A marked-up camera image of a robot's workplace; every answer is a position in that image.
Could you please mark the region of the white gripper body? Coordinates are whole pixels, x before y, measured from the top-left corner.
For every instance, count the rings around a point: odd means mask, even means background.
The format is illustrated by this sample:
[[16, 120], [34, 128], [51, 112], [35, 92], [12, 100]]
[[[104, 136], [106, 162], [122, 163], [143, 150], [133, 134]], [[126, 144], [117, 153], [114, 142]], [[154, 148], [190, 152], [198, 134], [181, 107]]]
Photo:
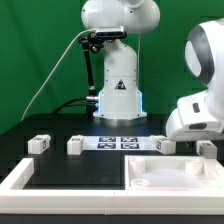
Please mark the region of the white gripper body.
[[166, 123], [170, 141], [224, 140], [224, 120], [212, 115], [205, 94], [193, 94], [177, 101]]

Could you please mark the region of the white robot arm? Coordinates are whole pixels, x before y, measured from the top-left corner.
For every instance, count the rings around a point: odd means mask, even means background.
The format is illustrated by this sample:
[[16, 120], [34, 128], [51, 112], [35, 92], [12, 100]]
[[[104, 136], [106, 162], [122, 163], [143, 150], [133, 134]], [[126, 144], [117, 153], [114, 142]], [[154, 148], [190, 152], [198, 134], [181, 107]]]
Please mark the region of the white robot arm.
[[[159, 7], [153, 0], [87, 0], [81, 19], [92, 31], [90, 49], [105, 50], [104, 87], [94, 119], [113, 126], [145, 119], [137, 88], [137, 54], [121, 40], [154, 30]], [[224, 139], [224, 18], [192, 29], [185, 61], [206, 89], [177, 101], [166, 123], [166, 136], [174, 142]]]

